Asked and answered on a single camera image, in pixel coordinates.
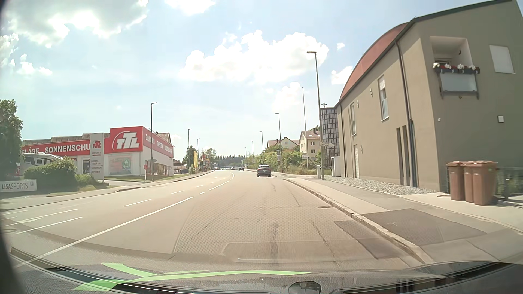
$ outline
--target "sign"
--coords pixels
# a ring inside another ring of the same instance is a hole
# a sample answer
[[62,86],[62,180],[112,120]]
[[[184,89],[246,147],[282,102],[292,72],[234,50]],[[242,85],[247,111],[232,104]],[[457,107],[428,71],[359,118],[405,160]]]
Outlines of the sign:
[[104,179],[104,133],[90,134],[89,159],[93,179]]
[[51,153],[58,156],[77,156],[89,154],[89,140],[54,142],[46,144],[28,145],[22,147],[24,153]]
[[333,143],[329,143],[329,142],[320,142],[320,146],[324,146],[324,147],[334,147],[334,144]]
[[25,179],[25,180],[10,180],[6,182],[0,182],[0,192],[26,192],[36,191],[36,180]]
[[143,127],[109,129],[106,153],[143,151]]
[[158,151],[173,158],[173,146],[169,144],[169,142],[163,140],[160,136],[153,134],[150,130],[144,127],[142,127],[142,129],[143,137],[145,138],[143,144],[145,147],[151,148],[152,146],[154,151]]

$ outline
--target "street sign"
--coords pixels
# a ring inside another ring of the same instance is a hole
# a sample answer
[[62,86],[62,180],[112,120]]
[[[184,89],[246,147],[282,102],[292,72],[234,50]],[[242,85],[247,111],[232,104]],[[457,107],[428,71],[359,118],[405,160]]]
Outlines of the street sign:
[[320,142],[320,146],[334,147],[334,144],[333,143],[329,143],[329,142]]

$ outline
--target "car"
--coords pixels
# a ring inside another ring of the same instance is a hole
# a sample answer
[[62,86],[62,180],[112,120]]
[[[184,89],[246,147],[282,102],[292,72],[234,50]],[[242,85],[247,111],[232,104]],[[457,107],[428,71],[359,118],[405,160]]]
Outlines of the car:
[[260,164],[256,171],[256,177],[268,176],[272,177],[270,166],[268,164]]

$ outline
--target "utility box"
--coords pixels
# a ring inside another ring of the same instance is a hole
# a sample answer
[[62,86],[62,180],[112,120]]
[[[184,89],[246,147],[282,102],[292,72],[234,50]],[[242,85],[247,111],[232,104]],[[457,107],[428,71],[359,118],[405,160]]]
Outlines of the utility box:
[[331,157],[331,170],[332,170],[332,176],[333,177],[341,177],[342,176],[342,157],[341,156],[332,156]]

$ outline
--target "building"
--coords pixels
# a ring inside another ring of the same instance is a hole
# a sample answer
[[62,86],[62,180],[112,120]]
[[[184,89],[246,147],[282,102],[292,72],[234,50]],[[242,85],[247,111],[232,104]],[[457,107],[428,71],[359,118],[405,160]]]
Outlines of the building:
[[335,106],[344,175],[446,191],[450,161],[523,166],[522,31],[517,2],[495,0],[382,35]]
[[320,132],[314,128],[312,131],[301,131],[300,152],[309,155],[310,160],[316,160],[316,154],[321,150]]
[[334,107],[320,108],[320,115],[322,118],[323,141],[334,144],[333,147],[323,147],[323,162],[325,165],[331,165],[331,158],[339,156],[338,115]]
[[[154,162],[154,175],[173,175],[173,145],[145,127],[125,127],[109,129],[104,135],[104,175],[148,175],[144,165],[151,159],[151,145]],[[72,137],[52,137],[44,140],[24,140],[23,152],[51,153],[68,156],[76,161],[77,173],[89,173],[90,135]]]
[[[283,137],[283,139],[281,139],[281,147],[282,148],[294,148],[296,146],[298,146],[300,140],[291,140],[287,137]],[[267,148],[271,147],[271,146],[274,146],[276,144],[279,144],[280,141],[278,139],[276,140],[268,140],[267,141]]]

